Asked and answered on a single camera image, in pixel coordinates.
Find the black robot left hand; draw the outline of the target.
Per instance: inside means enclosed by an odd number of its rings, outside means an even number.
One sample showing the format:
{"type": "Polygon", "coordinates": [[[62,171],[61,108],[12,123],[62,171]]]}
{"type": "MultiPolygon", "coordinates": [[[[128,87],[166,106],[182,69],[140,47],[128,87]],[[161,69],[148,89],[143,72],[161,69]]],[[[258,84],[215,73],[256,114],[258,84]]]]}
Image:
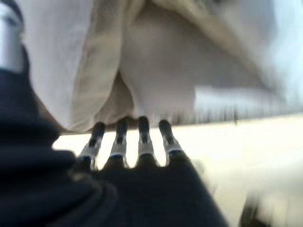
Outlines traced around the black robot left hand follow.
{"type": "Polygon", "coordinates": [[[125,167],[118,124],[101,170],[89,155],[54,150],[58,132],[39,113],[30,85],[17,3],[0,3],[0,224],[3,227],[225,227],[192,162],[161,121],[168,164],[157,165],[149,125],[139,119],[138,161],[125,167]]]}

